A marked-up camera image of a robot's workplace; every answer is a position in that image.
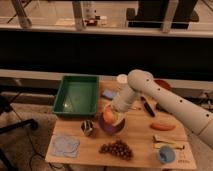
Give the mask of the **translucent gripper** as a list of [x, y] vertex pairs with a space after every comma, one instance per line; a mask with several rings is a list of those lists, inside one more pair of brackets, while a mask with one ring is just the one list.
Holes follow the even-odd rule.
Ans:
[[125, 118], [125, 114], [122, 113], [122, 112], [118, 112], [111, 104], [107, 105], [107, 106], [110, 106], [112, 108], [112, 111], [113, 111], [113, 114], [115, 115], [116, 117], [116, 121], [114, 124], [110, 124], [110, 125], [113, 125], [113, 126], [116, 126], [118, 125], [124, 118]]

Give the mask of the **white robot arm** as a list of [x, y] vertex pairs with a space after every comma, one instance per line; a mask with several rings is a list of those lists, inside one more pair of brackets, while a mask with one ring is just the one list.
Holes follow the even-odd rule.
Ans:
[[213, 149], [213, 113], [162, 88], [147, 71], [135, 69], [129, 72], [127, 85], [116, 94], [110, 104], [112, 121], [109, 121], [109, 124], [117, 126], [121, 123], [139, 92], [154, 98], [166, 111]]

